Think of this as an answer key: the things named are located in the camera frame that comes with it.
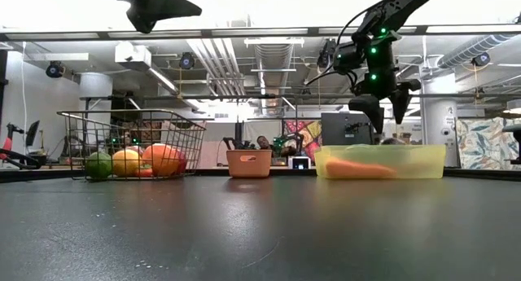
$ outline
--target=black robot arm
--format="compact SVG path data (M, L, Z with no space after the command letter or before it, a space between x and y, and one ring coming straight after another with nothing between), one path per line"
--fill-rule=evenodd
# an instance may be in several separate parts
M383 124L378 111L380 99L391 100L396 123L400 124L411 99L409 90L420 88L419 81L396 81L392 43L401 38L396 31L428 1L382 0L367 10L362 24L351 36L352 42L338 44L335 50L333 68L339 74L348 75L367 62L364 81L352 85L356 98L349 102L349 108L363 111L373 125Z

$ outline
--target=carrot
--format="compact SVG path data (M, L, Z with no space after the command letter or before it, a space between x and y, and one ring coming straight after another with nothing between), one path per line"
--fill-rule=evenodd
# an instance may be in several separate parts
M329 159L326 163L328 178L384 179L395 178L396 170L379 164L362 164L349 160Z

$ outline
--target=yellow translucent bin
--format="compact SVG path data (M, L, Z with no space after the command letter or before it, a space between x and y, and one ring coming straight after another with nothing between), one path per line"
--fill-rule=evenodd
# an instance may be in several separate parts
M315 151L315 163L329 179L442 178L445 153L445 145L327 146Z

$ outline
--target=orange plastic basket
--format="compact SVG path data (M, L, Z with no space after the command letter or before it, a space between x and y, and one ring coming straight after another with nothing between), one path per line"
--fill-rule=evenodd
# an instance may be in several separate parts
M271 150L233 150L226 152L230 176L233 178L267 178L271 166Z

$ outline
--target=white column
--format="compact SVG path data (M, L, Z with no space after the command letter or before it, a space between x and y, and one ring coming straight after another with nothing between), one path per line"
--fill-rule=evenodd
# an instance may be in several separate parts
M455 94L456 76L452 72L442 77L424 80L424 94ZM422 131L424 144L447 146L445 166L458 166L458 143L456 140L456 118L458 103L455 98L421 99Z
M89 72L81 74L80 80L80 97L107 97L112 95L112 77L102 73ZM92 99L90 101L89 110L91 111L110 111L112 109L112 102L107 100L97 101ZM79 110L85 111L85 103L80 103ZM90 113L88 119L100 123L87 123L88 136L86 143L95 145L96 140L108 138L109 125L111 123L111 114L105 113ZM78 121L78 129L83 130L81 121Z

